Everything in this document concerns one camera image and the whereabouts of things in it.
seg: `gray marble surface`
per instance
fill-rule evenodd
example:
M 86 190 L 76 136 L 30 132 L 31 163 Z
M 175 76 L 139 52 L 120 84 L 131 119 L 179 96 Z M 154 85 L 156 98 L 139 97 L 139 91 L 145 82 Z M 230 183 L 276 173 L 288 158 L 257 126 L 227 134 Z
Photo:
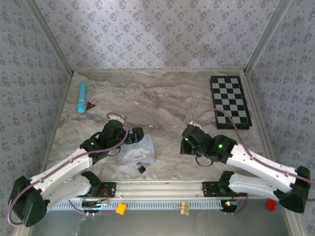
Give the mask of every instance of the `gray marble surface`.
M 152 136 L 156 162 L 146 172 L 124 170 L 117 156 L 106 157 L 90 169 L 100 179 L 219 179 L 224 170 L 241 170 L 214 163 L 200 167 L 194 156 L 179 154 L 181 133 L 187 123 L 213 106 L 209 79 L 218 72 L 81 72 L 75 73 L 64 104 L 47 167 L 68 157 L 108 121 L 106 114 L 116 112 L 127 116 L 130 127 L 141 126 Z M 79 86 L 87 84 L 87 100 L 96 107 L 83 114 L 77 112 Z M 237 139 L 233 130 L 217 130 L 214 113 L 205 114 L 198 124 L 211 136 L 224 134 Z M 248 147 L 261 154 L 262 146 L 255 123 L 241 136 Z M 200 160 L 206 165 L 208 160 Z

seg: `cyan cylinder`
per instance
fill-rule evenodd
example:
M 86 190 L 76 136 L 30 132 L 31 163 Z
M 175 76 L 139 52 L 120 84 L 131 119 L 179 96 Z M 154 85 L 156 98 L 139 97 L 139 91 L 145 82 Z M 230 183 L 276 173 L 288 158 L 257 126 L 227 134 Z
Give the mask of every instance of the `cyan cylinder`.
M 86 100 L 85 100 L 86 84 L 85 81 L 81 82 L 80 93 L 79 93 L 79 102 L 78 102 L 78 112 L 84 113 L 86 109 Z

